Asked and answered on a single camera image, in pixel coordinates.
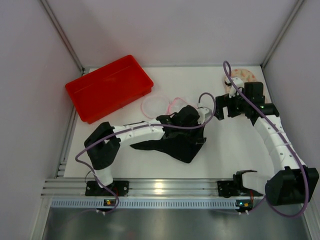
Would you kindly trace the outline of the white mesh laundry bag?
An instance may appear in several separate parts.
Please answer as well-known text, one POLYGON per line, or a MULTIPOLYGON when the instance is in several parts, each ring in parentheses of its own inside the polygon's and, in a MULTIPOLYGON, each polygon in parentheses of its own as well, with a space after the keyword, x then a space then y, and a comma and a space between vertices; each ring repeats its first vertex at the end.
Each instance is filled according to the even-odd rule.
POLYGON ((182 97, 170 99, 164 95, 158 94, 145 97, 140 105, 140 110, 145 117, 155 119, 160 115, 177 113, 188 105, 192 107, 197 106, 195 103, 182 97))

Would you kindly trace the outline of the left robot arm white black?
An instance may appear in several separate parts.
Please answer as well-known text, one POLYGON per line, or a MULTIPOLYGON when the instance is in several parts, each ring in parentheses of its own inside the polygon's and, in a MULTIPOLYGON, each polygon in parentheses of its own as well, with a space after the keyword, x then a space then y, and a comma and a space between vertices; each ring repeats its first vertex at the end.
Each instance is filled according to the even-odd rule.
POLYGON ((113 183, 111 165, 120 148, 158 151, 189 164, 200 151, 206 138, 204 126, 210 110, 191 105, 171 115, 160 115, 150 121, 123 126, 101 123, 84 141, 94 175, 100 188, 113 183))

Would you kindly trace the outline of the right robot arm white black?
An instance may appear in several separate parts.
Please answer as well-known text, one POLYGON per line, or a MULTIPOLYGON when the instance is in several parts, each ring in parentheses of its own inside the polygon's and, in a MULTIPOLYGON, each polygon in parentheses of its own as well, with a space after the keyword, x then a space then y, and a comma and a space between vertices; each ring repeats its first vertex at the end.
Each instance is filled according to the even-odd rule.
POLYGON ((272 206, 303 204, 310 200, 319 180, 316 168, 309 168, 293 155, 293 146, 282 127, 280 114, 273 103, 266 103, 262 82, 246 82, 242 94, 228 93, 216 97, 215 116, 224 119, 245 115, 260 135, 271 158, 274 173, 268 176, 256 170, 241 170, 233 179, 240 189, 250 189, 265 195, 272 206))

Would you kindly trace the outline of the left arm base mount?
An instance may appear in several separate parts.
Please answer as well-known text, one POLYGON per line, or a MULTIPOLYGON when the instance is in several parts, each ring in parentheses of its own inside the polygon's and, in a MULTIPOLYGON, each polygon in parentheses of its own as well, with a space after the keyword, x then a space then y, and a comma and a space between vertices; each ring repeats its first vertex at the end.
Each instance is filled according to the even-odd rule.
MULTIPOLYGON (((129 181, 126 180, 114 180, 112 184, 108 185, 113 193, 118 197, 124 197, 129 192, 129 181)), ((113 196, 112 193, 107 191, 105 188, 92 180, 86 183, 85 196, 87 197, 102 197, 102 196, 113 196)))

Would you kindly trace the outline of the black bra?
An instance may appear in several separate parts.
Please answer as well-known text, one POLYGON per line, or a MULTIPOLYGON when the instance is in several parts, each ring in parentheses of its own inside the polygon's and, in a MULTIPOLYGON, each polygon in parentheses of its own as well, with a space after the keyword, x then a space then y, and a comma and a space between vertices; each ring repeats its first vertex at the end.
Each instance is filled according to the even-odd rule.
POLYGON ((204 127, 191 130, 165 127, 161 139, 142 141, 132 144, 131 147, 135 150, 158 151, 189 164, 207 140, 204 137, 204 129, 204 127))

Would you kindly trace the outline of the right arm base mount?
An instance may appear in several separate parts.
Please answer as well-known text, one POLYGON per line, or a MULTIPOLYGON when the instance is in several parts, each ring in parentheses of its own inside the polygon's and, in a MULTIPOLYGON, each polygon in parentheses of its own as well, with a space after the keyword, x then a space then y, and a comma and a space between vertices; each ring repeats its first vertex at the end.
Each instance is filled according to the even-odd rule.
POLYGON ((217 181, 218 195, 224 198, 230 197, 249 197, 250 191, 241 187, 233 180, 219 180, 217 181))

